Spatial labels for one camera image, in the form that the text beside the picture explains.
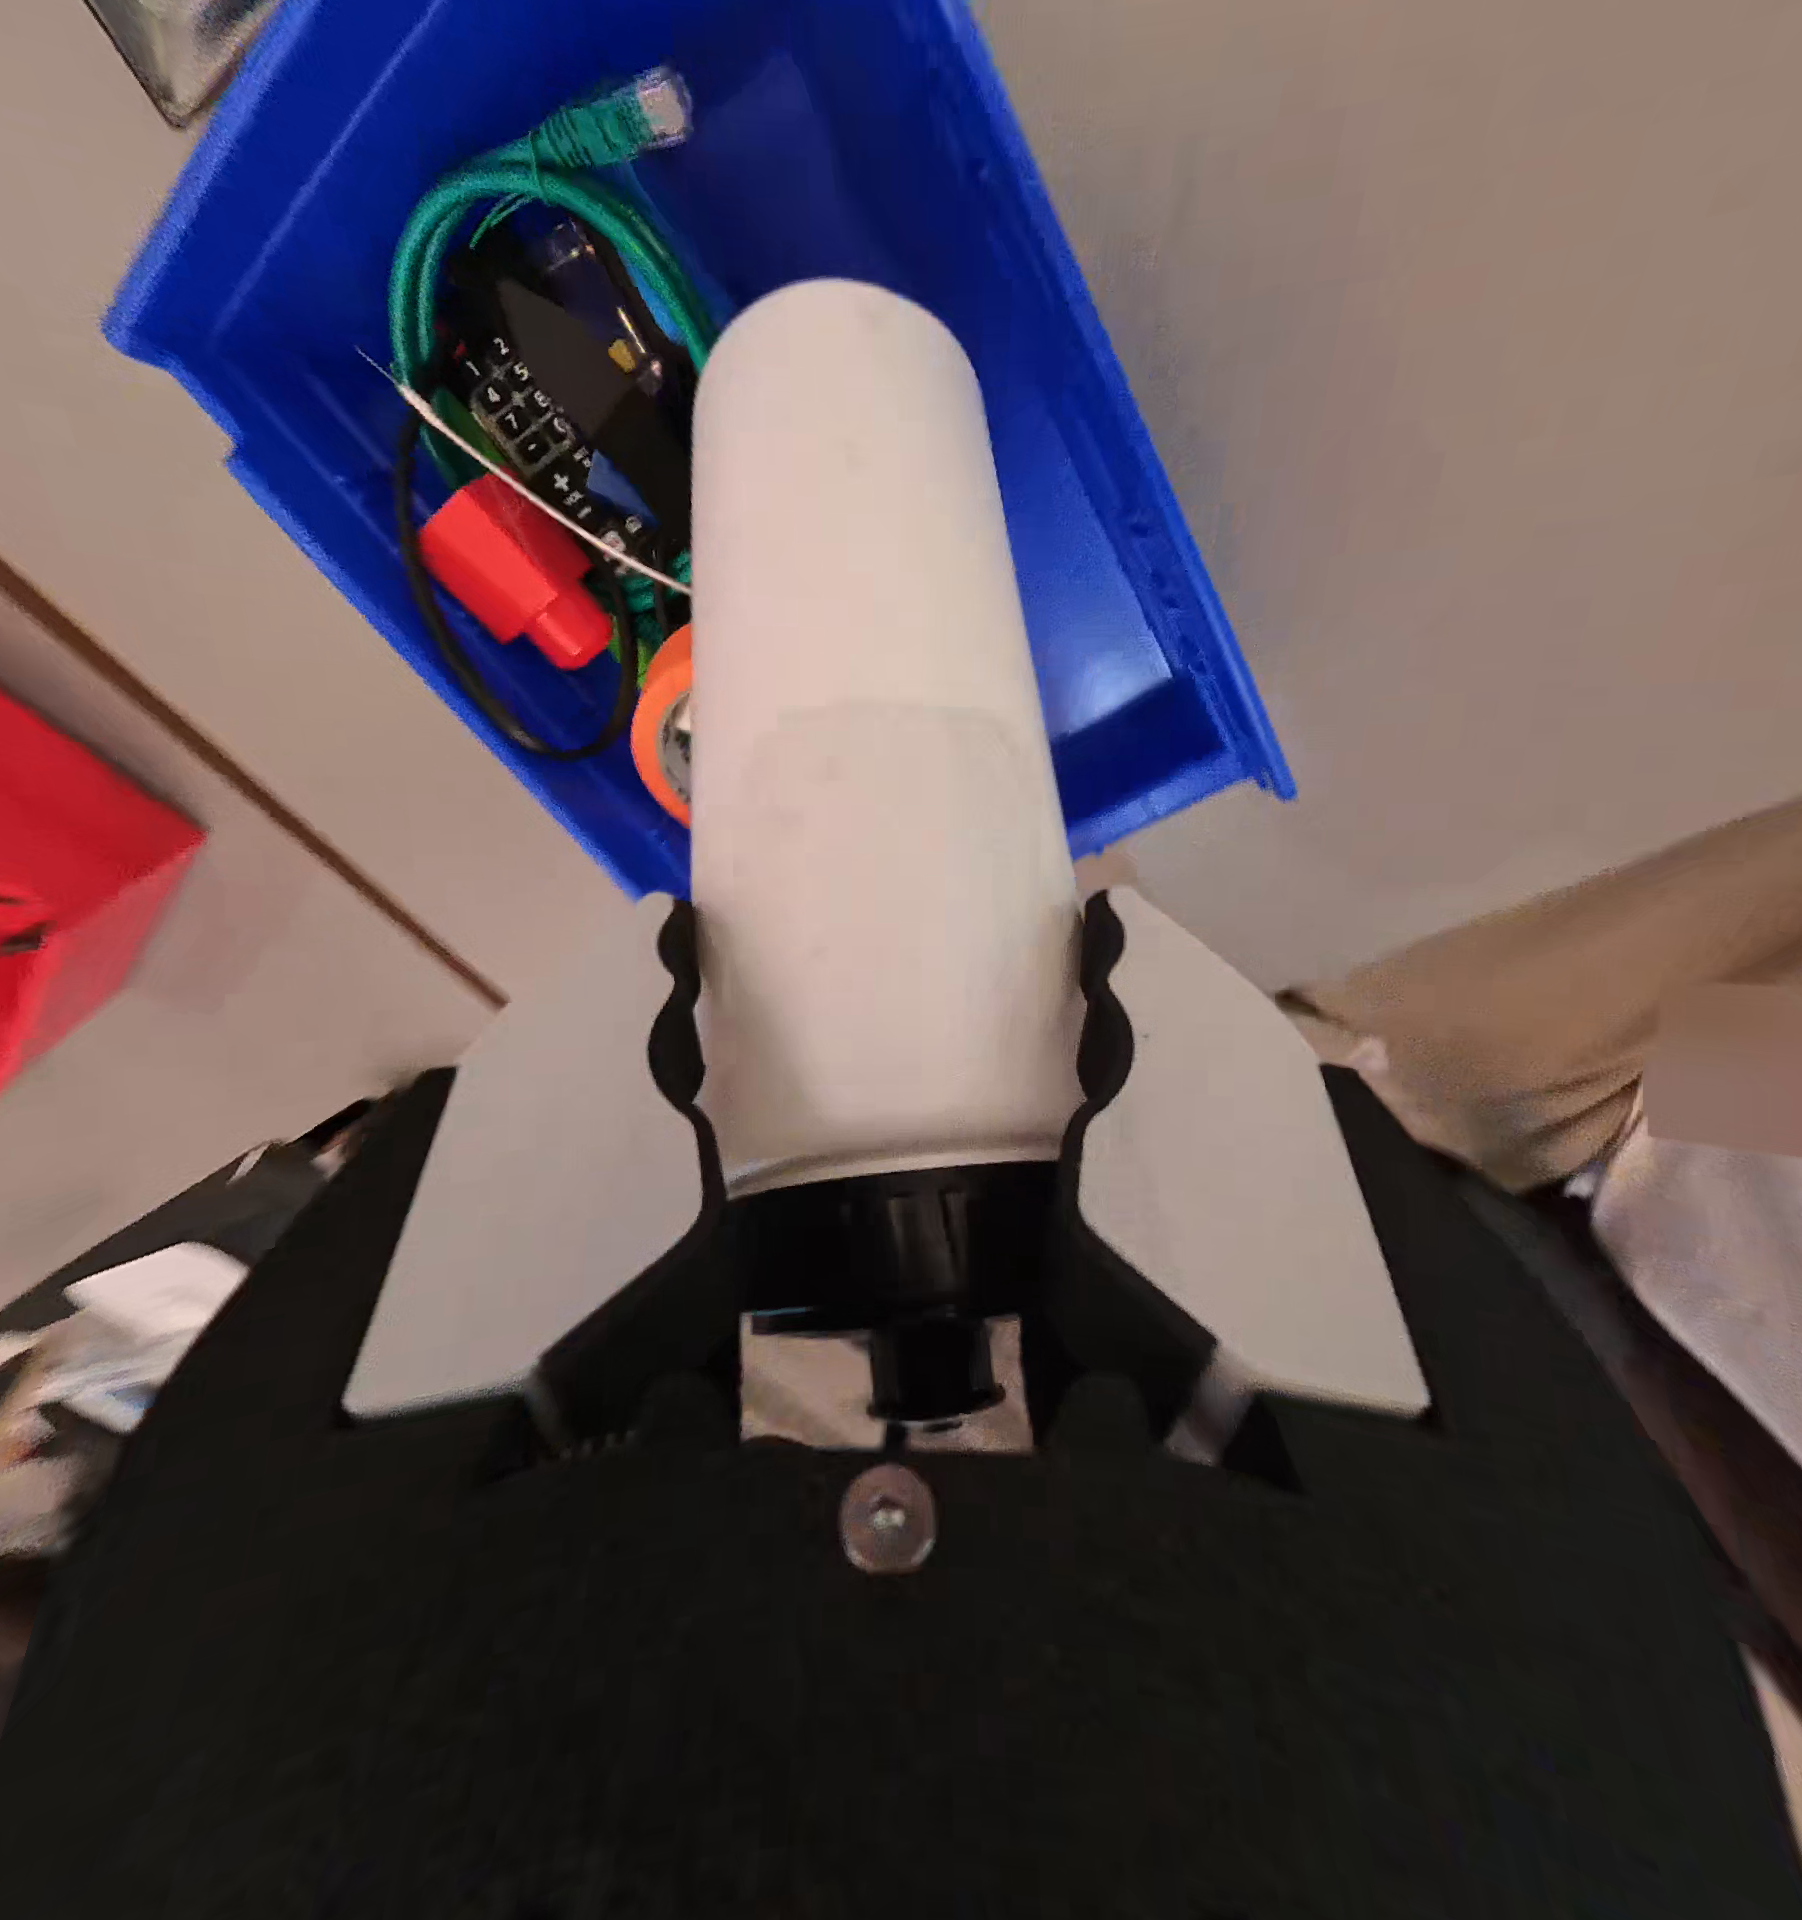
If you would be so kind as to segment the tan trousers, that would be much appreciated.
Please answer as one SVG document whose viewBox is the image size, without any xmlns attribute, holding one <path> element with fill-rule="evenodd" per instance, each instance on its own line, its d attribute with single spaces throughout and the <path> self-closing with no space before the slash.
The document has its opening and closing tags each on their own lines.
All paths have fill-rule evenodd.
<svg viewBox="0 0 1802 1920">
<path fill-rule="evenodd" d="M 1802 991 L 1802 798 L 1279 993 L 1328 1063 L 1499 1189 L 1623 1139 L 1665 1007 Z"/>
</svg>

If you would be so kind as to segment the red plastic bin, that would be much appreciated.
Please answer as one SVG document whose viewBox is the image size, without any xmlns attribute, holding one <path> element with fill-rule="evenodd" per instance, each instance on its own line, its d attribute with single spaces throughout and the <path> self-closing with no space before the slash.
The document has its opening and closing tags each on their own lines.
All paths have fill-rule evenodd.
<svg viewBox="0 0 1802 1920">
<path fill-rule="evenodd" d="M 0 687 L 0 1093 L 124 991 L 203 849 Z"/>
</svg>

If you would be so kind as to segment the orange tape roll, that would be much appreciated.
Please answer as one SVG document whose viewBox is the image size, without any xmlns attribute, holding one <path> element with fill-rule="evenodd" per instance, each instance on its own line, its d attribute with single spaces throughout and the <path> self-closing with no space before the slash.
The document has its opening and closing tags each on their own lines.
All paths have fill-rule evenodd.
<svg viewBox="0 0 1802 1920">
<path fill-rule="evenodd" d="M 680 626 L 650 658 L 630 717 L 630 753 L 650 798 L 683 827 L 694 826 L 695 629 Z"/>
</svg>

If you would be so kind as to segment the white bottle with black cap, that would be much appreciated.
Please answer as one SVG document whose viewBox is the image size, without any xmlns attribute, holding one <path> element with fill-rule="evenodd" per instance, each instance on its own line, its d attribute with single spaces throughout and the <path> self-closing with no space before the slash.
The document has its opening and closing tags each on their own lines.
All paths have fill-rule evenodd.
<svg viewBox="0 0 1802 1920">
<path fill-rule="evenodd" d="M 1080 905 L 978 373 L 788 284 L 695 392 L 704 1109 L 746 1313 L 865 1335 L 871 1420 L 1002 1405 L 1080 1104 Z"/>
</svg>

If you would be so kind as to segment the blue plastic bin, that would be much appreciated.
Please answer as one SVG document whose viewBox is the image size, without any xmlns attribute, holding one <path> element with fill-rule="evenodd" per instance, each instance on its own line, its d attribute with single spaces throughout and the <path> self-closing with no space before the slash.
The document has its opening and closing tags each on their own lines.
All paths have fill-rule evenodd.
<svg viewBox="0 0 1802 1920">
<path fill-rule="evenodd" d="M 967 352 L 1072 850 L 1295 778 L 985 34 L 962 5 L 281 5 L 103 336 L 225 432 L 230 475 L 627 893 L 690 831 L 621 744 L 519 754 L 440 661 L 398 552 L 389 274 L 425 191 L 671 62 L 694 137 L 621 172 L 718 320 L 885 284 Z"/>
</svg>

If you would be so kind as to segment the red plastic block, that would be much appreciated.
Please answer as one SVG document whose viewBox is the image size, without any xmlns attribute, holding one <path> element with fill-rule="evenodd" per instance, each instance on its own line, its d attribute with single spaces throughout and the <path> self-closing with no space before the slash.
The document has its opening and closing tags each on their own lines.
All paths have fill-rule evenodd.
<svg viewBox="0 0 1802 1920">
<path fill-rule="evenodd" d="M 532 642 L 557 669 L 588 669 L 614 646 L 614 619 L 590 592 L 590 552 L 504 476 L 454 489 L 425 519 L 418 552 L 499 642 Z"/>
</svg>

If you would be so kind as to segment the white crumpled papers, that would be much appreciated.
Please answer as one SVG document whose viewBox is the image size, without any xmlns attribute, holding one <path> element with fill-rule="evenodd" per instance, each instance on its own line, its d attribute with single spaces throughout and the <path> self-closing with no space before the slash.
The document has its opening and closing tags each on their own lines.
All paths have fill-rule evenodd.
<svg viewBox="0 0 1802 1920">
<path fill-rule="evenodd" d="M 71 1545 L 124 1442 L 246 1279 L 250 1261 L 179 1243 L 57 1289 L 47 1325 L 0 1332 L 0 1566 Z"/>
</svg>

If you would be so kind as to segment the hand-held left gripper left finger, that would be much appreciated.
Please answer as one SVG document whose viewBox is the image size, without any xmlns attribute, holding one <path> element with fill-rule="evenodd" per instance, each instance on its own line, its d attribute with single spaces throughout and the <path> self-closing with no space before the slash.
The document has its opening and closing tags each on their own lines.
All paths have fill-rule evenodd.
<svg viewBox="0 0 1802 1920">
<path fill-rule="evenodd" d="M 507 999 L 450 1075 L 346 1414 L 523 1393 L 578 1442 L 736 1338 L 695 999 L 695 912 L 666 893 Z"/>
</svg>

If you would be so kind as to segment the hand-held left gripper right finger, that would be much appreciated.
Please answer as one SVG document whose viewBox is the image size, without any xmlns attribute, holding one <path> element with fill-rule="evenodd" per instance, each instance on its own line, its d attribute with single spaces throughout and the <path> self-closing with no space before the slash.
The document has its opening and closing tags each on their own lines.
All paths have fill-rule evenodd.
<svg viewBox="0 0 1802 1920">
<path fill-rule="evenodd" d="M 1295 1024 L 1136 892 L 1088 901 L 1080 993 L 1046 1302 L 1065 1359 L 1128 1377 L 1169 1453 L 1227 1453 L 1263 1398 L 1428 1414 Z"/>
</svg>

